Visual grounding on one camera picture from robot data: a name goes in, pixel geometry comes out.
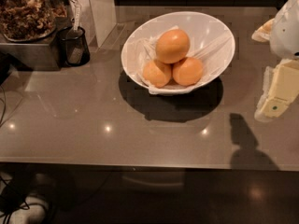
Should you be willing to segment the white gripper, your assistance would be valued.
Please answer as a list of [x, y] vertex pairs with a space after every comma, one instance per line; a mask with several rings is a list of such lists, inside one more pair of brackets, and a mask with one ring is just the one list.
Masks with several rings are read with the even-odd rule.
[[299, 95], [299, 0], [288, 0], [251, 38], [269, 41], [270, 49], [282, 59], [276, 67], [265, 68], [263, 95], [254, 114], [256, 120], [269, 122], [279, 118]]

